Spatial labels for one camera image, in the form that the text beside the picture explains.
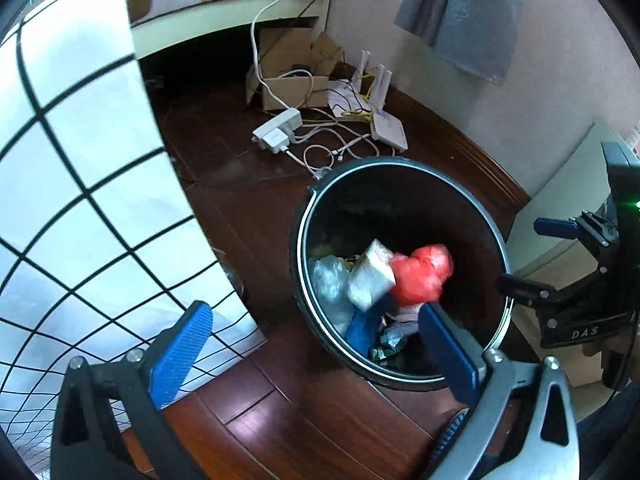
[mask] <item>cardboard box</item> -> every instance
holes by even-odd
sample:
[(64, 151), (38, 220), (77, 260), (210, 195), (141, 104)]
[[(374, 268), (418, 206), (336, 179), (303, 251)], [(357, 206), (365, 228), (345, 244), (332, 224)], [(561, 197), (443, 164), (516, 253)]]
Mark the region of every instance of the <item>cardboard box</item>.
[[(313, 41), (311, 28), (264, 28), (260, 32), (258, 58), (261, 60), (260, 69), (265, 83), (287, 105), (294, 108), (323, 108), (328, 105), (329, 76), (342, 58), (342, 48), (324, 32)], [(295, 68), (305, 68), (314, 76), (313, 91), (308, 98), (311, 88), (308, 76), (278, 78)], [(260, 86), (252, 67), (246, 78), (247, 104)], [(265, 88), (261, 90), (264, 110), (284, 109)]]

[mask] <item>trash can rim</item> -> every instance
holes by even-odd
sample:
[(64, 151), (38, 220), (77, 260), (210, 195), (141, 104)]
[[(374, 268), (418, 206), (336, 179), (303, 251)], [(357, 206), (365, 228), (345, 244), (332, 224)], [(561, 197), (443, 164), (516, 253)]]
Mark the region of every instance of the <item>trash can rim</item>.
[[(363, 367), (369, 373), (379, 376), (383, 379), (388, 379), (389, 377), (393, 377), (402, 381), (403, 383), (413, 383), (413, 384), (433, 384), (438, 383), (444, 380), (443, 377), (424, 377), (420, 378), (412, 376), (408, 374), (401, 374), (394, 370), (389, 370), (388, 368), (383, 368), (368, 359), (363, 358), (361, 355), (357, 354), (353, 349), (347, 345), (343, 338), (337, 333), (335, 328), (331, 326), (331, 323), (325, 316), (324, 312), (321, 311), (319, 306), (318, 299), (316, 298), (313, 287), (309, 281), (309, 274), (307, 268), (306, 258), (303, 256), (304, 251), (304, 240), (306, 240), (306, 236), (309, 228), (309, 220), (313, 215), (313, 212), (316, 209), (316, 206), (320, 202), (322, 196), (337, 182), (346, 176), (364, 169), (370, 169), (376, 166), (404, 166), (406, 168), (410, 168), (412, 170), (423, 171), (425, 173), (429, 173), (431, 176), (434, 176), (445, 184), (449, 184), (453, 188), (456, 189), (461, 195), (463, 195), (470, 203), (473, 205), (476, 210), (482, 215), (487, 227), (491, 229), (492, 234), (494, 235), (494, 239), (498, 245), (498, 250), (500, 251), (500, 256), (502, 257), (502, 263), (504, 266), (504, 272), (511, 272), (511, 268), (509, 265), (509, 260), (507, 256), (507, 249), (502, 239), (502, 235), (498, 230), (497, 225), (494, 220), (491, 218), (491, 215), (486, 211), (484, 206), (476, 199), (471, 193), (468, 192), (464, 187), (460, 186), (452, 178), (447, 175), (441, 173), (440, 171), (427, 166), (426, 164), (421, 164), (419, 162), (415, 162), (413, 160), (409, 160), (407, 158), (403, 158), (400, 156), (377, 156), (370, 158), (363, 158), (361, 160), (354, 160), (350, 162), (346, 162), (341, 164), (336, 170), (331, 170), (315, 187), (310, 188), (310, 197), (304, 212), (302, 213), (300, 228), (298, 229), (298, 235), (296, 237), (296, 265), (298, 267), (298, 275), (300, 277), (300, 289), (303, 295), (303, 299), (306, 304), (309, 306), (309, 311), (314, 318), (316, 325), (322, 331), (323, 335), (329, 340), (331, 344), (333, 344), (336, 348), (339, 348), (350, 361), (352, 361), (355, 365), (359, 367)], [(511, 298), (505, 299), (504, 311), (502, 313), (502, 318), (500, 320), (499, 326), (494, 333), (491, 341), (489, 341), (488, 345), (485, 349), (489, 348), (498, 348), (504, 339), (504, 336), (507, 333), (509, 328), (510, 320), (511, 320), (511, 309), (513, 307), (513, 300)]]

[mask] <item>trash can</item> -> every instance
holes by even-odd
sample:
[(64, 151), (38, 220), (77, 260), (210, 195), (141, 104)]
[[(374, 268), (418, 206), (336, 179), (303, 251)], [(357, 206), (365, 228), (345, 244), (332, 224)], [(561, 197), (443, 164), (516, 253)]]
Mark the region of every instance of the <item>trash can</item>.
[(401, 157), (341, 164), (308, 190), (296, 213), (289, 263), (296, 300), (314, 335), (338, 360), (373, 383), (397, 390), (446, 386), (420, 336), (411, 336), (399, 366), (381, 366), (358, 354), (322, 311), (310, 282), (309, 258), (318, 246), (336, 256), (361, 254), (376, 238), (410, 254), (445, 244), (454, 272), (440, 300), (447, 313), (485, 348), (500, 345), (513, 301), (495, 280), (510, 272), (506, 248), (489, 213), (464, 187), (429, 166)]

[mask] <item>blue item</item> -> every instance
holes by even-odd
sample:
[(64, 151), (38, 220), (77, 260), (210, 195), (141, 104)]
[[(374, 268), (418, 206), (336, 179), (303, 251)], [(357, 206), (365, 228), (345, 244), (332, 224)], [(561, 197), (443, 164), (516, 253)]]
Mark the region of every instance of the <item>blue item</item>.
[(206, 303), (199, 302), (194, 310), (190, 307), (182, 314), (176, 326), (184, 321), (185, 317), (189, 319), (150, 373), (149, 396), (156, 408), (175, 399), (178, 389), (213, 329), (213, 312)]
[(447, 378), (453, 396), (473, 408), (486, 375), (483, 348), (467, 330), (456, 326), (437, 303), (422, 306), (418, 326), (429, 357)]
[(385, 294), (366, 312), (354, 308), (355, 314), (344, 338), (351, 347), (363, 357), (368, 357), (369, 349), (375, 345), (380, 320), (395, 308), (393, 299)]
[(456, 436), (456, 432), (459, 430), (460, 426), (462, 426), (462, 423), (464, 422), (468, 413), (469, 408), (465, 408), (464, 410), (458, 412), (458, 414), (451, 419), (449, 425), (438, 437), (436, 446), (433, 448), (433, 451), (431, 451), (431, 458), (429, 459), (430, 464), (436, 462), (436, 460), (439, 459), (440, 456), (444, 453), (444, 450)]
[(555, 220), (538, 218), (533, 222), (533, 230), (541, 236), (575, 240), (578, 237), (578, 224), (574, 220)]

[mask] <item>white curtain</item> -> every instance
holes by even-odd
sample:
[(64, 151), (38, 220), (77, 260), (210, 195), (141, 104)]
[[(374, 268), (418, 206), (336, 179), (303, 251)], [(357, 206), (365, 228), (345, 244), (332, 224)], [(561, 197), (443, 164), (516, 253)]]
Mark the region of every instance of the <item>white curtain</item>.
[(0, 427), (45, 474), (73, 356), (120, 359), (205, 301), (213, 333), (179, 398), (264, 337), (165, 153), (125, 0), (44, 0), (0, 46), (0, 73)]

